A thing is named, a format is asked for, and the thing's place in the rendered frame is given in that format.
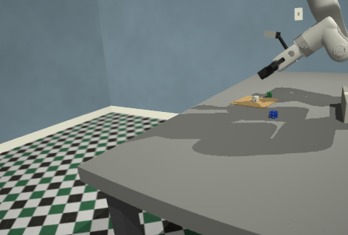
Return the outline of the blue die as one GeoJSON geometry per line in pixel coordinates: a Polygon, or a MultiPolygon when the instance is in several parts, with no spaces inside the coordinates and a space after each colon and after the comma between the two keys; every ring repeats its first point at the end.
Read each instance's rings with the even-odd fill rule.
{"type": "Polygon", "coordinates": [[[278,111],[270,111],[269,118],[275,119],[278,117],[278,111]]]}

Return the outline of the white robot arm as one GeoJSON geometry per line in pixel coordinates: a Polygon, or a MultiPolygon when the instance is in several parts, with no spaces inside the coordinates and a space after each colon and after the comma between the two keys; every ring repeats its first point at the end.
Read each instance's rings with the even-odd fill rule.
{"type": "MultiPolygon", "coordinates": [[[[348,32],[338,0],[307,0],[307,3],[317,23],[295,38],[297,46],[307,57],[324,46],[335,62],[348,60],[348,32]]],[[[264,37],[278,38],[287,49],[280,34],[265,30],[264,37]]]]}

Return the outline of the tan square mat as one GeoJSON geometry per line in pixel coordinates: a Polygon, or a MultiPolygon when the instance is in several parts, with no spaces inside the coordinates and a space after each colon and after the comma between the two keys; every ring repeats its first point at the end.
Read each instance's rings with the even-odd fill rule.
{"type": "Polygon", "coordinates": [[[252,102],[252,97],[246,96],[246,97],[243,97],[237,101],[230,103],[230,105],[241,105],[241,106],[246,106],[246,107],[265,109],[268,106],[275,103],[276,101],[278,101],[278,99],[259,97],[258,102],[252,102]]]}

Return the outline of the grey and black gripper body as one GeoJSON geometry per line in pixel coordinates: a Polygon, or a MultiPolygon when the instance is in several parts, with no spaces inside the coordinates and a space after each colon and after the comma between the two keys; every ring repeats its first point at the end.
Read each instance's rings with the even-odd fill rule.
{"type": "MultiPolygon", "coordinates": [[[[295,39],[293,40],[294,44],[292,46],[290,46],[289,48],[287,48],[285,51],[283,51],[281,54],[279,54],[277,57],[275,57],[272,62],[274,62],[275,60],[280,60],[282,58],[285,59],[285,61],[281,64],[278,65],[278,70],[279,71],[283,71],[284,69],[286,69],[288,66],[292,65],[293,63],[295,63],[297,60],[299,60],[300,58],[307,57],[302,51],[301,49],[297,46],[295,39]],[[292,54],[291,54],[292,53],[292,54]]],[[[276,61],[276,62],[277,62],[276,61]]]]}

